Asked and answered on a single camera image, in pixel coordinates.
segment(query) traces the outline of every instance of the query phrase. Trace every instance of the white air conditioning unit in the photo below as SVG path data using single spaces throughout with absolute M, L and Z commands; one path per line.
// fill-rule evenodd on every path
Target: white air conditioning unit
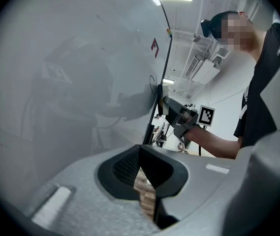
M 202 60 L 202 58 L 203 57 L 200 56 L 200 55 L 196 55 L 196 56 L 193 57 L 192 62 L 191 62 L 190 66 L 189 66 L 189 68 L 186 72 L 186 77 L 188 79 L 192 78 L 195 75 L 195 73 L 198 71 L 198 69 L 200 68 L 200 66 L 204 62 Z
M 214 63 L 206 59 L 202 62 L 200 68 L 194 74 L 192 80 L 201 84 L 207 84 L 211 79 L 213 79 L 218 73 L 219 67 L 214 67 Z

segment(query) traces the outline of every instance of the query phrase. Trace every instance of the glossy white surface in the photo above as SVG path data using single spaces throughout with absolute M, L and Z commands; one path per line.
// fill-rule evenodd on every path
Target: glossy white surface
M 3 196 L 22 203 L 70 163 L 143 142 L 167 27 L 152 0 L 11 1 L 0 15 Z

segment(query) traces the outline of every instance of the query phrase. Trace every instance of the black t-shirt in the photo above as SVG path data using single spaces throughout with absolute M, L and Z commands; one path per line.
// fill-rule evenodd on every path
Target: black t-shirt
M 234 136 L 243 137 L 242 147 L 254 145 L 261 137 L 276 131 L 273 118 L 260 94 L 280 68 L 280 24 L 267 31 L 253 78 L 242 100 L 242 111 Z

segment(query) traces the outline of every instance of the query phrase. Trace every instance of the black cable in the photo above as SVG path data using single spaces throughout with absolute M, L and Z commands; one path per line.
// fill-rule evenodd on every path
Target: black cable
M 201 156 L 201 146 L 199 145 L 199 156 Z

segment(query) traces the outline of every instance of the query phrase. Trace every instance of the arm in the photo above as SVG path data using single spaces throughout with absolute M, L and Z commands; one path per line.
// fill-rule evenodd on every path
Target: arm
M 199 144 L 202 148 L 216 157 L 231 159 L 236 158 L 236 155 L 242 143 L 242 137 L 239 137 L 238 141 L 228 141 L 199 127 L 191 129 L 187 133 L 187 138 Z

